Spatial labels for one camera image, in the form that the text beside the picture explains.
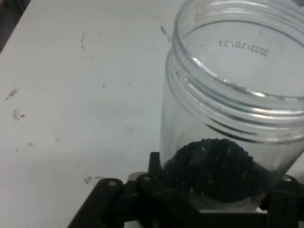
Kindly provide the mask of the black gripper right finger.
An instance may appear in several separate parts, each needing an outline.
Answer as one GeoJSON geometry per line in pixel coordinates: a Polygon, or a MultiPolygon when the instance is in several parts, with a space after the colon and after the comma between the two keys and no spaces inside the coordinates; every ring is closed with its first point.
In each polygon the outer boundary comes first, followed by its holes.
{"type": "Polygon", "coordinates": [[[285,175],[262,201],[266,210],[266,228],[298,228],[304,220],[304,185],[285,175]]]}

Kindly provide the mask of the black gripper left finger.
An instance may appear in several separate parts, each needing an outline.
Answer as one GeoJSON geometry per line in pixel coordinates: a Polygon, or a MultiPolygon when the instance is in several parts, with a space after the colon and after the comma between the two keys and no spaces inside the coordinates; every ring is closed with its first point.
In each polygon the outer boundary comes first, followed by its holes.
{"type": "Polygon", "coordinates": [[[143,228],[200,227],[199,212],[158,180],[161,173],[160,154],[151,152],[147,173],[136,180],[100,180],[68,226],[122,228],[138,221],[143,228]]]}

